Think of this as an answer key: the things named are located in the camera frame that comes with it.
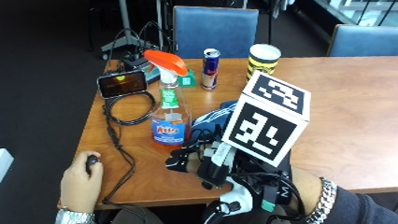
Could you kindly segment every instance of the human hand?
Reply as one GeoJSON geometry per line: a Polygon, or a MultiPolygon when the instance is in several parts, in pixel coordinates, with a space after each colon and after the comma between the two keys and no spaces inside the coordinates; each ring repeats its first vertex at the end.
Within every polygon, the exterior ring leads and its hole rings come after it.
{"type": "Polygon", "coordinates": [[[91,155],[101,157],[99,152],[83,151],[65,170],[61,180],[61,205],[80,213],[93,213],[103,184],[103,164],[96,162],[91,165],[91,175],[85,171],[85,162],[91,155]]]}

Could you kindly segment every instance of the black sleeve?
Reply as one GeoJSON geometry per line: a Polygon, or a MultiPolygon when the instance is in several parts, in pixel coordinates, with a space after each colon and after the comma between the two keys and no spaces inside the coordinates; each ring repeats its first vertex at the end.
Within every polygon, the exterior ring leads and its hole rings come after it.
{"type": "Polygon", "coordinates": [[[379,206],[369,195],[338,188],[337,198],[325,224],[397,224],[398,214],[379,206]]]}

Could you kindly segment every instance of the red bull can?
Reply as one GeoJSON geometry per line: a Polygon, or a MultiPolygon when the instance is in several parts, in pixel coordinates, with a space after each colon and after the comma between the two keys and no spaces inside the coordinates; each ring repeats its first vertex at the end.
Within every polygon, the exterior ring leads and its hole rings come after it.
{"type": "Polygon", "coordinates": [[[206,49],[202,54],[201,87],[210,91],[217,86],[220,51],[217,49],[206,49]]]}

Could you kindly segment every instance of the wire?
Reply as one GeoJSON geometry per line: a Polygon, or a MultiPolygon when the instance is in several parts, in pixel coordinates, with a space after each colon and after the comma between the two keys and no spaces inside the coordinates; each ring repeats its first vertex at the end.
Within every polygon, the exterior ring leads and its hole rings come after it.
{"type": "Polygon", "coordinates": [[[116,97],[116,98],[112,98],[112,99],[107,99],[104,101],[104,106],[103,106],[103,109],[104,109],[104,114],[107,115],[108,119],[111,119],[113,122],[121,124],[121,125],[136,125],[136,124],[140,124],[142,123],[150,116],[150,111],[153,110],[154,108],[154,105],[156,105],[156,100],[154,100],[154,97],[153,95],[148,92],[148,91],[137,91],[137,92],[132,92],[129,95],[125,95],[125,96],[121,96],[121,97],[116,97]],[[112,115],[112,108],[114,106],[114,104],[126,96],[130,96],[130,95],[144,95],[149,98],[150,100],[150,108],[148,110],[148,112],[137,119],[133,119],[133,120],[120,120],[117,118],[113,117],[112,115]]]}
{"type": "Polygon", "coordinates": [[[146,25],[141,28],[141,30],[140,30],[140,32],[138,32],[138,37],[141,37],[142,34],[144,34],[144,39],[142,39],[142,41],[144,41],[144,43],[145,43],[145,42],[146,42],[146,29],[148,29],[148,27],[150,27],[150,26],[154,26],[154,27],[157,28],[157,30],[161,32],[161,35],[162,35],[162,37],[165,37],[166,42],[168,42],[168,46],[169,46],[169,50],[168,50],[168,52],[169,52],[169,53],[173,53],[173,51],[174,51],[174,46],[172,45],[172,43],[176,44],[176,41],[166,35],[165,31],[162,30],[162,28],[160,27],[160,25],[158,25],[157,22],[154,22],[154,21],[149,21],[149,22],[146,23],[146,25]]]}
{"type": "Polygon", "coordinates": [[[121,180],[118,181],[118,183],[116,184],[113,190],[111,191],[111,193],[104,197],[103,199],[103,203],[104,204],[112,204],[113,206],[116,206],[117,208],[121,208],[122,210],[125,210],[126,212],[132,213],[133,215],[136,215],[141,220],[142,223],[146,223],[146,213],[145,210],[136,204],[132,203],[113,203],[111,201],[111,198],[113,197],[114,193],[117,192],[117,190],[121,188],[121,186],[124,185],[124,183],[129,180],[129,178],[133,176],[133,174],[136,173],[136,159],[134,157],[124,150],[124,147],[121,145],[121,129],[120,129],[120,135],[116,134],[114,129],[111,126],[111,118],[107,117],[107,130],[108,130],[108,134],[111,136],[112,139],[112,143],[114,148],[120,151],[120,153],[124,156],[125,161],[128,162],[128,164],[130,165],[130,168],[128,169],[126,173],[124,174],[121,180]],[[132,207],[137,207],[141,209],[142,213],[138,214],[136,211],[133,211],[128,206],[132,207]]]}
{"type": "Polygon", "coordinates": [[[138,41],[140,49],[142,48],[141,39],[140,39],[140,36],[137,35],[136,31],[133,31],[130,28],[121,29],[121,31],[114,36],[114,40],[113,40],[113,43],[112,43],[112,48],[111,48],[111,51],[109,51],[109,58],[108,58],[108,61],[107,61],[105,71],[108,71],[108,68],[109,68],[109,65],[111,65],[112,53],[113,53],[114,45],[116,45],[116,42],[117,42],[117,38],[120,37],[120,35],[122,34],[124,31],[129,31],[136,36],[137,41],[138,41]]]}
{"type": "Polygon", "coordinates": [[[305,216],[305,206],[304,206],[304,202],[302,202],[302,199],[300,197],[300,193],[298,193],[298,190],[297,190],[297,187],[296,187],[293,181],[289,178],[286,178],[285,176],[282,176],[280,174],[276,174],[276,173],[250,172],[250,173],[230,174],[230,176],[237,176],[237,177],[246,176],[246,175],[270,177],[272,179],[282,182],[288,186],[288,188],[290,189],[290,191],[294,194],[294,197],[298,200],[298,211],[297,211],[296,216],[270,215],[266,224],[272,224],[273,220],[276,220],[276,219],[300,221],[302,219],[302,217],[305,216]]]}

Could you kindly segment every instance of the silver bracelet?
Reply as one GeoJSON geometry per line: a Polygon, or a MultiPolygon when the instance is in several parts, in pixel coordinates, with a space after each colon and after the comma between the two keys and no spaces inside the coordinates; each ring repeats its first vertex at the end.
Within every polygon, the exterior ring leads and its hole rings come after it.
{"type": "Polygon", "coordinates": [[[318,205],[314,208],[312,214],[305,218],[309,224],[321,224],[323,220],[327,218],[327,214],[331,211],[335,193],[337,193],[337,185],[333,181],[321,177],[322,180],[322,196],[318,202],[318,205]]]}

